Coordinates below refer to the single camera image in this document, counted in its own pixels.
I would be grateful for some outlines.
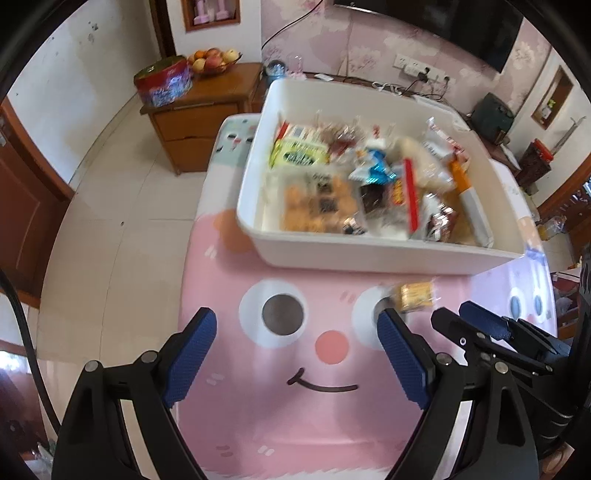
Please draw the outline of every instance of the apple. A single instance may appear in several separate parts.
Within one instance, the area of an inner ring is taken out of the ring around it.
[[[219,48],[210,48],[207,52],[205,52],[205,58],[219,56],[222,54],[222,51]]]
[[[197,59],[195,60],[195,62],[193,63],[193,71],[195,73],[201,73],[203,71],[203,69],[205,68],[205,59]]]
[[[231,48],[230,50],[226,50],[224,53],[222,53],[222,58],[226,63],[236,61],[239,56],[240,53],[234,50],[233,48]]]
[[[212,57],[207,57],[205,59],[205,69],[206,70],[213,70],[217,69],[219,66],[223,64],[222,57],[220,55],[214,55]]]

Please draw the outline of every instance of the blue gripper pad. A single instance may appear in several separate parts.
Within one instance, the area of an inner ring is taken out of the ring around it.
[[[378,338],[407,398],[425,410],[431,401],[427,373],[386,312],[378,316]]]
[[[495,340],[511,340],[511,331],[507,320],[489,312],[473,301],[465,301],[460,305],[460,317],[476,330],[490,335]]]
[[[168,370],[166,390],[162,396],[168,408],[172,408],[176,402],[187,396],[195,375],[216,337],[216,332],[216,316],[210,311],[202,318]]]

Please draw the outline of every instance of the metal screw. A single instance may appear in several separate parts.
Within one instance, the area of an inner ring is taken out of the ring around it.
[[[148,350],[147,352],[142,353],[142,362],[145,364],[151,364],[158,358],[158,352],[154,352],[153,350]]]
[[[498,371],[500,374],[505,375],[509,371],[509,367],[503,362],[497,362],[495,363],[495,370]]]
[[[93,372],[95,371],[97,368],[99,368],[99,363],[96,360],[90,360],[89,362],[86,363],[86,365],[84,366],[84,370],[86,370],[87,372]]]
[[[447,353],[438,353],[435,358],[437,359],[437,362],[439,362],[442,365],[449,365],[452,363],[453,359],[450,355],[448,355]]]

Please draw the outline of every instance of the red container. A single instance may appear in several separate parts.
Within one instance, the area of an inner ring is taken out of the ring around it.
[[[145,105],[167,105],[189,91],[191,69],[185,57],[167,57],[135,74],[134,84]]]

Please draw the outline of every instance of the packaged food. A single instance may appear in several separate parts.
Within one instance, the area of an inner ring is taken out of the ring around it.
[[[460,164],[465,164],[463,168],[467,168],[470,157],[464,147],[439,128],[433,117],[427,120],[423,145],[440,161],[449,160],[450,157],[453,157],[453,154],[456,154]]]
[[[378,150],[366,151],[362,163],[349,175],[349,180],[362,184],[378,183],[386,185],[396,180],[397,175],[386,163],[385,154]]]
[[[282,164],[309,166],[328,163],[328,145],[320,140],[321,130],[283,122],[269,160],[269,166]]]
[[[456,187],[445,166],[411,137],[398,138],[387,153],[389,164],[399,163],[404,158],[413,159],[414,180],[420,189],[432,193],[444,193]]]
[[[470,220],[470,226],[474,238],[480,247],[492,248],[495,238],[486,213],[480,202],[480,197],[470,183],[470,179],[463,171],[457,156],[453,154],[453,160],[449,162],[449,168],[457,185],[457,192],[462,201],[464,212]]]
[[[328,144],[331,155],[342,155],[347,148],[355,147],[366,137],[356,118],[352,124],[335,123],[324,127],[321,139]]]
[[[433,308],[433,285],[430,281],[407,283],[393,292],[394,303],[401,312]]]
[[[280,175],[283,230],[365,233],[359,201],[346,176],[320,168],[284,168]]]
[[[421,202],[420,238],[432,242],[449,242],[458,213],[443,203],[438,195],[426,193]]]
[[[386,185],[386,209],[384,224],[403,223],[409,235],[418,228],[418,201],[415,188],[413,161],[405,158],[394,182]]]
[[[271,156],[271,167],[282,164],[310,166],[316,163],[328,163],[328,147],[290,137],[278,140]]]
[[[363,211],[367,217],[373,217],[376,212],[384,212],[386,188],[379,183],[368,183],[359,187],[359,194],[363,203]]]

